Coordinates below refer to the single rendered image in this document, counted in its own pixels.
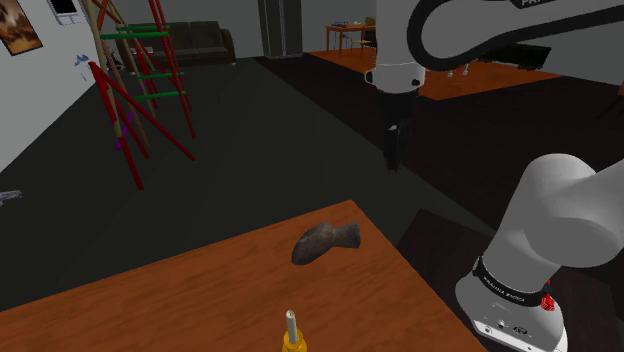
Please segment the wooden dining table with chairs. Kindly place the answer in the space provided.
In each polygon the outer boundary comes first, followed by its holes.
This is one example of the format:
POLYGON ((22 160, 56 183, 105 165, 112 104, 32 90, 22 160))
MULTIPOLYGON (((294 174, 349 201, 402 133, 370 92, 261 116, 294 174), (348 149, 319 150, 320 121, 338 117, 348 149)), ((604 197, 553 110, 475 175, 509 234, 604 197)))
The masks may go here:
POLYGON ((325 51, 330 51, 330 38, 331 34, 335 34, 335 38, 338 40, 338 55, 342 55, 343 48, 343 37, 348 33, 359 33, 360 39, 353 40, 350 39, 350 43, 357 43, 361 49, 363 49, 366 45, 371 44, 372 40, 368 40, 365 38, 368 32, 373 32, 376 30, 375 25, 364 23, 348 23, 346 21, 343 22, 335 22, 332 25, 325 26, 325 51))

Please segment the black low couch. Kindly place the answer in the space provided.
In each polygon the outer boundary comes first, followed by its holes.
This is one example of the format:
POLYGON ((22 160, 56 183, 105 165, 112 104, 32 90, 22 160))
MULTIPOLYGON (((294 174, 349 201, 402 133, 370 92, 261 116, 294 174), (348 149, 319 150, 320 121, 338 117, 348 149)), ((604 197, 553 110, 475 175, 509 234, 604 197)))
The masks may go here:
POLYGON ((539 70, 551 50, 551 47, 515 43, 489 51, 477 57, 475 62, 497 62, 515 65, 518 69, 528 71, 539 70))

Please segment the dark tall cabinet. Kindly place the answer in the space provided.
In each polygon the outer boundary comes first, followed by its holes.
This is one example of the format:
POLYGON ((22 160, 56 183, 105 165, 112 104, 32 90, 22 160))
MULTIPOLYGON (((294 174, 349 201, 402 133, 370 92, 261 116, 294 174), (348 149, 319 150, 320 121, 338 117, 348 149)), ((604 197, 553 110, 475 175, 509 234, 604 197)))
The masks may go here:
POLYGON ((303 54, 301 0, 257 0, 264 56, 269 59, 303 54))

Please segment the dark robot stand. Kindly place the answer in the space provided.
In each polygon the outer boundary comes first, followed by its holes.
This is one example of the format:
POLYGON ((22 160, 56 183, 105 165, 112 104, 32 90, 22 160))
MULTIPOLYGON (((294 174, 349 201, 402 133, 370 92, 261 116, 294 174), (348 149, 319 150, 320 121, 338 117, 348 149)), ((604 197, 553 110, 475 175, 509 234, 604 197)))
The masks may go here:
MULTIPOLYGON (((398 250, 467 327, 455 296, 491 239, 426 210, 417 213, 398 250)), ((593 268, 560 268, 551 280, 561 305, 568 352, 624 352, 624 254, 593 268)))

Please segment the dark sofa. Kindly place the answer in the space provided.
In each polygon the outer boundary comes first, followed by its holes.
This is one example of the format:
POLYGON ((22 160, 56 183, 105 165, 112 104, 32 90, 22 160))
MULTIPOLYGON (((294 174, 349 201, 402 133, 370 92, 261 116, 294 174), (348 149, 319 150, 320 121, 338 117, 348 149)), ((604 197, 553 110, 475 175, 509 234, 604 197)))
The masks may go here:
MULTIPOLYGON (((236 64, 231 33, 222 29, 217 21, 168 22, 168 32, 180 68, 212 64, 236 64)), ((166 54, 159 38, 140 38, 146 48, 152 48, 151 56, 158 64, 169 69, 166 54)), ((131 57, 127 55, 121 39, 115 40, 119 56, 128 72, 131 57)))

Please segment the yellow bottle with grey neck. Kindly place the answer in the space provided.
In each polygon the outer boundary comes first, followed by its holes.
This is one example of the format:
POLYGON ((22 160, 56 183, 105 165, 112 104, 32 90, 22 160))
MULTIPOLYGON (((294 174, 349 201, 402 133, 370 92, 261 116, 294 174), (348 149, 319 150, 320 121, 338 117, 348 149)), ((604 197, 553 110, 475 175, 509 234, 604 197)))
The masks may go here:
POLYGON ((281 352, 308 352, 303 333, 297 327, 295 313, 288 310, 285 317, 287 330, 283 336, 281 352))

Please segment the brown wooden table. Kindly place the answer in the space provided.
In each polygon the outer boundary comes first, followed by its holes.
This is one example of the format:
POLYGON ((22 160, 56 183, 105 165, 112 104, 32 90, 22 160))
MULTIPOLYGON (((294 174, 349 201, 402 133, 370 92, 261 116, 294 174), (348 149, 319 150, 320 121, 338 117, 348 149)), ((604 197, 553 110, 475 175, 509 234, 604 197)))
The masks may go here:
POLYGON ((0 352, 281 352, 292 310, 308 352, 486 352, 352 201, 0 313, 0 352), (361 245, 307 265, 310 228, 361 245))

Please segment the white framed window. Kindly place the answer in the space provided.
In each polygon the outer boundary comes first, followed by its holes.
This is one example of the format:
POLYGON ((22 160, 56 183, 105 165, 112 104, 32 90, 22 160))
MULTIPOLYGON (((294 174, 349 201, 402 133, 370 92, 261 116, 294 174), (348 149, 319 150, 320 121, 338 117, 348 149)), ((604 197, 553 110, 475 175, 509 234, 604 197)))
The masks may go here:
POLYGON ((47 0, 57 22, 61 26, 79 24, 83 16, 73 0, 47 0))

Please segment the red and green climbing frame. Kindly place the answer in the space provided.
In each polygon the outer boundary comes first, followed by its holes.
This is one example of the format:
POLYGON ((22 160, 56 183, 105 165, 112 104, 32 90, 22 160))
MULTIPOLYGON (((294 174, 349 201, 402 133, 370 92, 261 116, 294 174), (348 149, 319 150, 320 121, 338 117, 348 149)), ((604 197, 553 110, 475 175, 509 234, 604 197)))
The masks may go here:
POLYGON ((139 190, 144 188, 136 164, 132 158, 126 138, 135 141, 144 157, 148 139, 139 120, 144 117, 164 137, 172 142, 190 160, 195 157, 154 118, 157 100, 162 97, 177 97, 191 136, 195 137, 190 112, 191 107, 185 90, 183 73, 179 69, 177 56, 170 39, 169 25, 166 23, 160 0, 148 0, 153 25, 129 25, 123 18, 114 0, 81 0, 87 12, 96 45, 98 60, 88 66, 95 79, 102 102, 114 135, 139 190), (130 58, 135 78, 142 94, 130 96, 123 85, 117 67, 105 42, 120 40, 130 58))

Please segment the brown wall picture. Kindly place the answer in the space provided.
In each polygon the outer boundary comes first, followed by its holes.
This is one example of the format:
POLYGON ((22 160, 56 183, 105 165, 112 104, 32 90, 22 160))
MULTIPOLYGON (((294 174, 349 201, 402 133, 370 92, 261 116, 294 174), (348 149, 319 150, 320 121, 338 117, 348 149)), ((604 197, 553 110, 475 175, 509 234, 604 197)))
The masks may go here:
POLYGON ((43 47, 18 0, 0 0, 0 41, 11 56, 43 47))

